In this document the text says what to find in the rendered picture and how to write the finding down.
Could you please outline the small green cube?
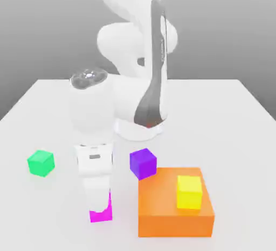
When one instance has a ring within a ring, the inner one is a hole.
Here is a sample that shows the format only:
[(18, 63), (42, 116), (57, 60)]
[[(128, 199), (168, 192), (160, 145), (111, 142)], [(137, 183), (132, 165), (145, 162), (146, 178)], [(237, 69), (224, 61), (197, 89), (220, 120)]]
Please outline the small green cube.
[(27, 163), (30, 173), (40, 177), (46, 177), (55, 168), (53, 153), (43, 150), (35, 151)]

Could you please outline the small purple cube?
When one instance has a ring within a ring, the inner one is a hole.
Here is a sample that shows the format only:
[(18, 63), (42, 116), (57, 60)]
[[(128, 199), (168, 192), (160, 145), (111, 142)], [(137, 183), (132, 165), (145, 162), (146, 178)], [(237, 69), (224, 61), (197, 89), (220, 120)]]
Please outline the small purple cube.
[(138, 180), (153, 176), (157, 172), (157, 157), (147, 148), (129, 155), (130, 170)]

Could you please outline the large orange box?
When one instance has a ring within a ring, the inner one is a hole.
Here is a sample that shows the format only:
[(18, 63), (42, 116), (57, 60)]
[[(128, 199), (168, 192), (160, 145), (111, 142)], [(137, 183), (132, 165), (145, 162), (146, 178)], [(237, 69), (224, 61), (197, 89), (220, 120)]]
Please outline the large orange box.
[[(177, 176), (200, 177), (200, 210), (177, 208)], [(198, 167), (159, 167), (153, 176), (138, 182), (138, 237), (212, 236), (215, 213)]]

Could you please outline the small magenta cube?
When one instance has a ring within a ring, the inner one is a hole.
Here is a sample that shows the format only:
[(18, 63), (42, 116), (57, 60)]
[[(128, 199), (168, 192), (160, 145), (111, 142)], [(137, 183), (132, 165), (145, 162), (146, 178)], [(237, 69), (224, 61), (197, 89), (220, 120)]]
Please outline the small magenta cube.
[(104, 221), (112, 221), (113, 213), (112, 213), (112, 198), (111, 192), (109, 193), (108, 206), (102, 212), (89, 212), (90, 222), (104, 222)]

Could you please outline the small yellow cube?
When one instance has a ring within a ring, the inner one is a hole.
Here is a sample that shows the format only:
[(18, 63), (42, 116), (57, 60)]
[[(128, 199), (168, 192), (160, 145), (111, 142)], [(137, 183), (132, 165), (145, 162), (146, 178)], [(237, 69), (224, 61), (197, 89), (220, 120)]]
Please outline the small yellow cube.
[(200, 210), (203, 190), (199, 176), (177, 176), (177, 208)]

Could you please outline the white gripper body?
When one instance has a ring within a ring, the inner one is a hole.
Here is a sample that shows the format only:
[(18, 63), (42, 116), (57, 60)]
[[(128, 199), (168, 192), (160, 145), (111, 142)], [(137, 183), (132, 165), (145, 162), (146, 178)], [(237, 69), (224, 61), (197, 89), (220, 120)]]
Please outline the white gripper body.
[(108, 207), (111, 188), (110, 176), (101, 175), (82, 179), (88, 209), (100, 213)]

